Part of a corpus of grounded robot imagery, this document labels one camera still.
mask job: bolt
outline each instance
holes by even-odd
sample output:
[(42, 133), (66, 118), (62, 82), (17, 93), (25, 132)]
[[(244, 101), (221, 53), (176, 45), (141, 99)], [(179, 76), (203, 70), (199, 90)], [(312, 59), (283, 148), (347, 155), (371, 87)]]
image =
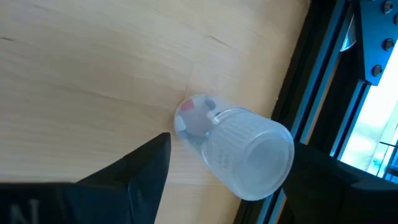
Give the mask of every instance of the bolt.
[(392, 1), (385, 1), (383, 5), (383, 13), (387, 14), (392, 10)]
[(372, 69), (372, 75), (374, 77), (379, 76), (383, 72), (383, 69), (381, 68), (381, 65), (375, 65)]
[(388, 38), (386, 40), (384, 40), (383, 42), (383, 49), (384, 50), (390, 50), (393, 46), (394, 46), (394, 40), (391, 38)]

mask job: plastic bottle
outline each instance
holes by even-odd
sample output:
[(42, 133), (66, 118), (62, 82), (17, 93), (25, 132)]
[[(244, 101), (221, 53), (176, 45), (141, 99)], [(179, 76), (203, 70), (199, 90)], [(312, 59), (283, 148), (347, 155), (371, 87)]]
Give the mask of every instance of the plastic bottle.
[(238, 197), (260, 200), (277, 190), (293, 163), (294, 142), (281, 124), (209, 95), (176, 110), (177, 136)]

